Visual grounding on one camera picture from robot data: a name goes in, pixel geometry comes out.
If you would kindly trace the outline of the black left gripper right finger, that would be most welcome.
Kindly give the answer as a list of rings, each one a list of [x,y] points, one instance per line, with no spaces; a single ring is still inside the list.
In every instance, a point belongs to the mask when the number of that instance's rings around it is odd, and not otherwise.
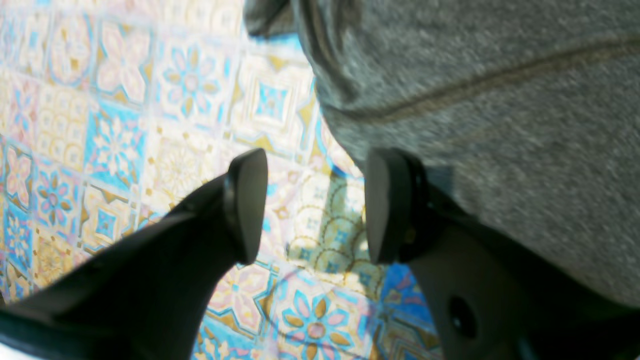
[[[639,310],[587,289],[467,214],[397,148],[366,156],[375,264],[406,264],[447,360],[635,360]]]

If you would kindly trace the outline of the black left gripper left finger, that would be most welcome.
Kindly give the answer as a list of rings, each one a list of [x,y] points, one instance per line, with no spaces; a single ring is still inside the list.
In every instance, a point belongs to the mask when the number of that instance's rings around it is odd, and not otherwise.
[[[3,360],[187,360],[218,282],[259,251],[262,148],[235,157],[157,223],[1,308]]]

